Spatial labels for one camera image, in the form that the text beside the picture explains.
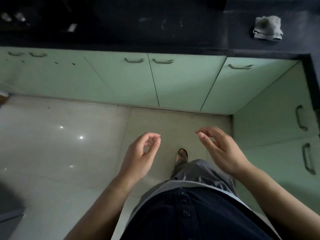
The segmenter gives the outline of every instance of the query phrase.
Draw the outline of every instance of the foot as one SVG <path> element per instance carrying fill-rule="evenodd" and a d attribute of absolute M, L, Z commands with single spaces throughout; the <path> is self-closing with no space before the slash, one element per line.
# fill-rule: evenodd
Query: foot
<path fill-rule="evenodd" d="M 187 151 L 186 151 L 185 149 L 182 149 L 182 148 L 181 148 L 181 149 L 178 151 L 177 158 L 176 158 L 176 162 L 177 162 L 178 160 L 188 161 L 188 153 L 187 153 Z"/>

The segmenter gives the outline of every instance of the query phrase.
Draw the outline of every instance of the slipper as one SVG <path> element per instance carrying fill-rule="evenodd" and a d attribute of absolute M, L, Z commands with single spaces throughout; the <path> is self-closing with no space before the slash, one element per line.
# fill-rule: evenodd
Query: slipper
<path fill-rule="evenodd" d="M 185 161 L 188 161 L 188 153 L 187 153 L 187 151 L 186 151 L 185 149 L 180 148 L 180 149 L 178 150 L 177 155 L 179 155 L 180 157 L 182 157 Z"/>

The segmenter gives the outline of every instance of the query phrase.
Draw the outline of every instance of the person's left arm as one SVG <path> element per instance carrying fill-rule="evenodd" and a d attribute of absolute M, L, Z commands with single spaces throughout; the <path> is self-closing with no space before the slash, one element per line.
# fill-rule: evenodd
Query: person's left arm
<path fill-rule="evenodd" d="M 118 175 L 64 240 L 111 239 L 127 197 L 151 168 L 160 142 L 159 134 L 145 133 L 129 146 Z M 144 153 L 144 147 L 150 149 Z"/>

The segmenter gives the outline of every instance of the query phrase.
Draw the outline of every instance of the sandal strap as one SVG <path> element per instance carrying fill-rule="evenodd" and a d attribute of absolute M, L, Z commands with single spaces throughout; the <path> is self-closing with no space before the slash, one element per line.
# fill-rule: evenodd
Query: sandal strap
<path fill-rule="evenodd" d="M 187 156 L 186 154 L 183 154 L 183 153 L 181 153 L 181 152 L 178 152 L 178 155 L 179 155 L 180 157 L 182 157 L 185 161 L 188 161 L 188 156 Z"/>

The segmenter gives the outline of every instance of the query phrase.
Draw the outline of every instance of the cabinet handle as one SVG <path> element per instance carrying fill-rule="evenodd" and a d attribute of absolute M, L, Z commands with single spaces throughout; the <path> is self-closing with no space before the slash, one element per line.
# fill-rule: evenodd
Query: cabinet handle
<path fill-rule="evenodd" d="M 244 67 L 235 67 L 232 64 L 229 64 L 228 66 L 232 69 L 237 69 L 237 70 L 249 70 L 253 67 L 253 65 L 246 65 Z"/>
<path fill-rule="evenodd" d="M 137 60 L 137 61 L 130 61 L 128 60 L 127 58 L 124 59 L 126 62 L 129 62 L 129 63 L 141 63 L 144 61 L 144 58 L 140 59 L 140 60 Z"/>
<path fill-rule="evenodd" d="M 42 55 L 39 55 L 39 56 L 37 56 L 37 55 L 35 55 L 34 53 L 31 53 L 31 52 L 29 54 L 32 57 L 46 57 L 47 56 L 47 54 L 45 54 L 45 53 L 42 53 Z"/>
<path fill-rule="evenodd" d="M 23 56 L 23 55 L 24 55 L 24 53 L 22 53 L 22 52 L 19 52 L 19 53 L 14 54 L 14 53 L 11 53 L 10 51 L 8 51 L 8 54 L 9 54 L 10 56 Z"/>
<path fill-rule="evenodd" d="M 307 163 L 306 149 L 309 149 L 309 148 L 310 148 L 310 143 L 306 143 L 302 146 L 302 156 L 303 156 L 304 166 L 309 173 L 311 173 L 312 175 L 316 175 L 311 158 L 310 158 L 311 167 L 309 167 Z"/>
<path fill-rule="evenodd" d="M 156 61 L 155 59 L 152 59 L 152 60 L 157 64 L 171 64 L 174 62 L 174 60 L 168 60 L 168 61 L 164 61 L 164 62 Z"/>
<path fill-rule="evenodd" d="M 302 109 L 302 105 L 299 105 L 296 107 L 295 109 L 295 113 L 296 113 L 296 120 L 297 120 L 297 124 L 299 126 L 300 129 L 302 129 L 303 131 L 307 131 L 308 128 L 304 125 L 301 124 L 301 120 L 300 120 L 300 115 L 299 115 L 299 109 Z"/>

